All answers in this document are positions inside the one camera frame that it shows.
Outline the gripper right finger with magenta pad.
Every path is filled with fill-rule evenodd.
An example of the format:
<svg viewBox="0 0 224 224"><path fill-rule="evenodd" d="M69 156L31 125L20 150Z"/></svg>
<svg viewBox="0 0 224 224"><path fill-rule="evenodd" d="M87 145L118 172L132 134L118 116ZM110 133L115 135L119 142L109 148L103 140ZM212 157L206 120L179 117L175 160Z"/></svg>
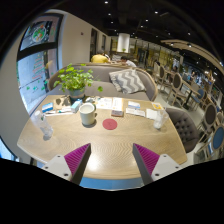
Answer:
<svg viewBox="0 0 224 224"><path fill-rule="evenodd" d="M145 185L182 169L169 155L158 155L136 143L133 144L132 153Z"/></svg>

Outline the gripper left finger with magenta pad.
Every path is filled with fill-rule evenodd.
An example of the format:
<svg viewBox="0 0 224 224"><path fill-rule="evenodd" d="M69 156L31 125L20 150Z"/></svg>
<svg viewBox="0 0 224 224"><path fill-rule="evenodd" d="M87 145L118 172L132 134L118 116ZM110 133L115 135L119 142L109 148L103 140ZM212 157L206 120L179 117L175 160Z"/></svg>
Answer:
<svg viewBox="0 0 224 224"><path fill-rule="evenodd" d="M42 169L79 185L89 157L91 144L85 144L66 155L57 154Z"/></svg>

